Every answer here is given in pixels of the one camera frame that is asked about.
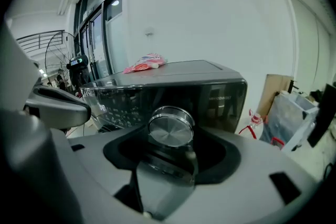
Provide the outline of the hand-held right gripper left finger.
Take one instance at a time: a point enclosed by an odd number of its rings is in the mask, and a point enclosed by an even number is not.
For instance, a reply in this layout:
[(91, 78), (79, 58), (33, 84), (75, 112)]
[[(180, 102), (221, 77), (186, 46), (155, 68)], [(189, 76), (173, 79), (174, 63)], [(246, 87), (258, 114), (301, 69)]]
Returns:
[(83, 145), (82, 149), (74, 151), (70, 162), (75, 165), (71, 183), (84, 223), (156, 223), (115, 198), (116, 193), (129, 184), (132, 172), (115, 167), (103, 153), (109, 142), (139, 134), (142, 130), (142, 127), (131, 127), (68, 139), (71, 146)]

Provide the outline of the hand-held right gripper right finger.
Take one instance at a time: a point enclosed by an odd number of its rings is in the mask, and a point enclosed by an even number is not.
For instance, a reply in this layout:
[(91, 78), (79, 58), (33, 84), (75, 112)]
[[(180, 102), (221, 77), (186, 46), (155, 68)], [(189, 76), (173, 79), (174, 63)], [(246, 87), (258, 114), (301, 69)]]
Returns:
[[(234, 144), (241, 155), (240, 165), (220, 184), (197, 186), (164, 223), (285, 223), (316, 192), (318, 183), (275, 146), (222, 130), (204, 130)], [(279, 173), (299, 190), (289, 204), (270, 178)]]

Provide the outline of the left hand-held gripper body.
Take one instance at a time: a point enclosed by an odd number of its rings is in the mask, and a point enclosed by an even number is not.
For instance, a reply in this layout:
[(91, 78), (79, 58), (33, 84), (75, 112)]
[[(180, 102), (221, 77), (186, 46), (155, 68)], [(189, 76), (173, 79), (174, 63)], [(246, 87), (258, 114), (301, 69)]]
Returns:
[(6, 23), (1, 25), (1, 109), (21, 110), (40, 72), (13, 37)]

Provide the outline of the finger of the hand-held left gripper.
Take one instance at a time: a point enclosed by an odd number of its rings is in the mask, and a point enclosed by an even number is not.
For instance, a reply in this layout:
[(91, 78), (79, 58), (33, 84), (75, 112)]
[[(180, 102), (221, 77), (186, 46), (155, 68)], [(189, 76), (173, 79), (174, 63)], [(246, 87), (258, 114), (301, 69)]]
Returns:
[(52, 100), (62, 101), (62, 102), (68, 102), (71, 104), (81, 105), (85, 108), (88, 108), (89, 105), (87, 105), (84, 101), (82, 101), (80, 98), (64, 91), (58, 88), (52, 88), (47, 86), (40, 86), (34, 88), (34, 94), (49, 98)]
[(70, 129), (85, 124), (91, 108), (83, 102), (39, 101), (28, 99), (25, 104), (31, 115), (38, 117), (49, 128)]

